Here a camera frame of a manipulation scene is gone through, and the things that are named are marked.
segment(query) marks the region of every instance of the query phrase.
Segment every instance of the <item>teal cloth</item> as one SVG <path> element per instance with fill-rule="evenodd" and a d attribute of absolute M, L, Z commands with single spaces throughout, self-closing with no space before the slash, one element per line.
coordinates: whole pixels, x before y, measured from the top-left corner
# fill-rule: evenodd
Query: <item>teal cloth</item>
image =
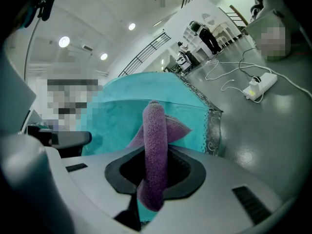
<path fill-rule="evenodd" d="M 82 155 L 125 148 L 142 125 L 142 112 L 152 99 L 192 129 L 172 144 L 204 152 L 209 108 L 174 74 L 140 73 L 107 83 L 87 104 L 77 130 L 91 132 L 93 140 Z"/>
<path fill-rule="evenodd" d="M 145 208 L 144 205 L 140 202 L 140 200 L 137 200 L 137 210 L 138 215 L 141 222 L 148 222 L 152 221 L 153 218 L 157 215 L 158 212 L 152 212 Z"/>

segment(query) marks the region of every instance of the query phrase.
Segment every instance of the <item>purple towel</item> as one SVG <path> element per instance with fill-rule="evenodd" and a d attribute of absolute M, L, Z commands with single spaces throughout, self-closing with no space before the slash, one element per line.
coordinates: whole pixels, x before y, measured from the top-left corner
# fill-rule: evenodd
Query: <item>purple towel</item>
<path fill-rule="evenodd" d="M 143 126 L 128 147 L 145 145 L 145 179 L 140 183 L 137 197 L 151 211 L 163 205 L 167 188 L 168 143 L 186 136 L 191 130 L 178 119 L 166 116 L 157 101 L 151 101 L 143 111 Z"/>

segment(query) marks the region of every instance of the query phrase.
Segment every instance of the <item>white cable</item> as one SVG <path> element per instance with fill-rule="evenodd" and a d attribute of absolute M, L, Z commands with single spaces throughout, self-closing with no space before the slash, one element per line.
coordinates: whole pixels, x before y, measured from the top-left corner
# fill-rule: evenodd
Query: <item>white cable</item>
<path fill-rule="evenodd" d="M 214 68 L 213 68 L 211 71 L 208 72 L 208 74 L 207 74 L 206 77 L 205 77 L 206 80 L 216 80 L 216 79 L 219 79 L 219 78 L 221 78 L 221 77 L 223 77 L 223 76 L 226 76 L 226 75 L 228 75 L 228 74 L 230 74 L 230 73 L 232 73 L 232 72 L 234 72 L 234 71 L 236 71 L 237 69 L 240 69 L 240 68 L 258 67 L 258 68 L 266 69 L 266 70 L 268 70 L 270 73 L 273 72 L 273 73 L 275 73 L 276 75 L 281 76 L 281 77 L 284 78 L 286 81 L 288 81 L 291 85 L 293 85 L 293 86 L 296 87 L 297 89 L 299 89 L 299 90 L 305 92 L 305 93 L 312 99 L 312 94 L 311 94 L 307 89 L 298 86 L 298 85 L 295 84 L 293 81 L 291 81 L 287 76 L 282 75 L 282 74 L 280 74 L 280 73 L 278 73 L 278 72 L 276 72 L 276 71 L 274 71 L 274 70 L 272 70 L 272 69 L 270 69 L 270 68 L 268 68 L 268 67 L 260 66 L 260 65 L 258 65 L 258 64 L 254 64 L 254 63 L 241 62 L 240 64 L 248 64 L 248 65 L 250 65 L 250 66 L 235 68 L 235 69 L 233 69 L 232 71 L 230 71 L 230 72 L 228 72 L 228 73 L 225 73 L 225 74 L 222 74 L 222 75 L 220 75 L 220 76 L 218 76 L 218 77 L 216 77 L 216 78 L 207 78 L 208 75 L 209 75 L 220 63 L 221 63 L 221 64 L 239 64 L 239 62 L 219 62 L 219 61 L 217 61 L 217 62 L 211 62 L 211 63 L 209 63 L 207 66 L 210 66 L 210 65 L 213 65 L 213 64 L 216 64 L 216 65 L 214 66 Z"/>
<path fill-rule="evenodd" d="M 224 87 L 226 84 L 228 84 L 230 81 L 235 81 L 235 80 L 232 79 L 232 80 L 228 80 L 227 82 L 225 82 L 224 85 L 221 87 L 221 91 L 223 92 L 223 91 L 225 91 L 225 90 L 228 89 L 228 88 L 234 88 L 234 89 L 237 89 L 238 91 L 240 91 L 240 92 L 245 96 L 244 92 L 241 91 L 239 88 L 235 88 L 235 87 L 226 87 L 225 89 L 223 89 L 223 87 Z M 263 99 L 263 95 L 264 95 L 264 93 L 262 93 L 262 96 L 261 96 L 260 101 L 254 101 L 254 100 L 252 100 L 252 102 L 254 102 L 254 103 L 260 103 L 260 102 L 262 101 L 262 99 Z"/>
<path fill-rule="evenodd" d="M 234 89 L 237 89 L 238 91 L 240 91 L 243 95 L 245 95 L 245 94 L 243 93 L 243 91 L 241 91 L 239 88 L 235 88 L 235 87 L 226 87 L 225 89 L 223 89 L 223 87 L 224 87 L 228 82 L 230 82 L 230 81 L 235 81 L 235 80 L 228 80 L 227 82 L 225 82 L 224 85 L 223 85 L 222 88 L 221 88 L 221 91 L 222 91 L 222 92 L 225 91 L 225 90 L 228 89 L 228 88 L 234 88 Z"/>

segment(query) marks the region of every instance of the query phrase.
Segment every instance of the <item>white ceiling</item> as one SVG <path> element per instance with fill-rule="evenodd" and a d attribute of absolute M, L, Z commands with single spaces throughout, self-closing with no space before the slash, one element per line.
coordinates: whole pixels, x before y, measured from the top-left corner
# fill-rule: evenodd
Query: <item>white ceiling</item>
<path fill-rule="evenodd" d="M 180 7 L 181 3 L 181 0 L 56 0 L 50 19 L 40 22 L 35 32 L 29 69 L 83 62 L 86 68 L 107 71 L 126 43 L 142 31 L 159 30 L 170 18 L 165 12 Z M 153 15 L 158 18 L 164 15 L 162 24 L 155 28 L 150 26 L 157 23 Z M 132 22 L 136 28 L 129 31 Z M 71 39 L 65 49 L 58 46 L 63 36 Z M 82 50 L 82 45 L 93 51 Z M 103 53 L 108 54 L 105 61 L 99 59 Z"/>

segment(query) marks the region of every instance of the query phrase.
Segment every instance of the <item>person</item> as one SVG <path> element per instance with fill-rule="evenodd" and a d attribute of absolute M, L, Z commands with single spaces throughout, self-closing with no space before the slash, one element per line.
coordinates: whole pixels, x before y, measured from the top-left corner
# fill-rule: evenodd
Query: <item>person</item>
<path fill-rule="evenodd" d="M 203 42 L 208 46 L 213 55 L 216 55 L 218 52 L 222 51 L 207 25 L 204 25 L 198 21 L 191 21 L 190 28 L 198 34 L 200 39 L 202 39 Z"/>
<path fill-rule="evenodd" d="M 190 60 L 190 62 L 191 62 L 191 64 L 193 65 L 193 66 L 198 66 L 199 64 L 200 64 L 200 62 L 193 56 L 193 54 L 188 50 L 188 48 L 189 48 L 189 46 L 187 45 L 186 47 L 184 47 L 183 46 L 183 43 L 182 42 L 178 42 L 177 43 L 177 45 L 179 46 L 179 51 L 180 52 L 182 52 L 183 54 L 185 54 L 188 58 L 189 58 L 189 60 Z"/>

